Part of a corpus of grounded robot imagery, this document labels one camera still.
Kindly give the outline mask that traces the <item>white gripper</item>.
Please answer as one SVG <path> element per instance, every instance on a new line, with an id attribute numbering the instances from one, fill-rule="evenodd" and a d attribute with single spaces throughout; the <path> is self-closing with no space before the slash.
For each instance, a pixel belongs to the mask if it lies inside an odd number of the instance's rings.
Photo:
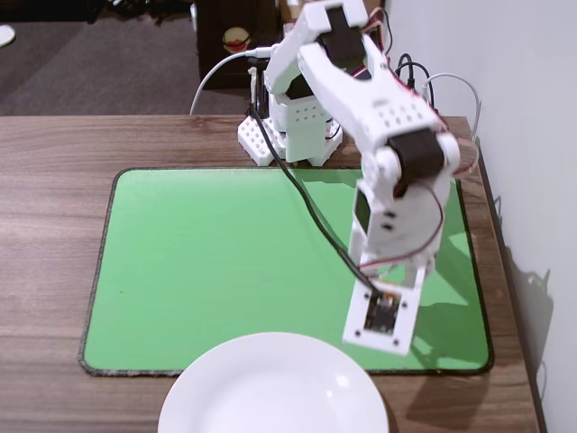
<path id="1" fill-rule="evenodd" d="M 437 252 L 438 235 L 358 234 L 358 269 L 377 288 L 421 288 Z"/>

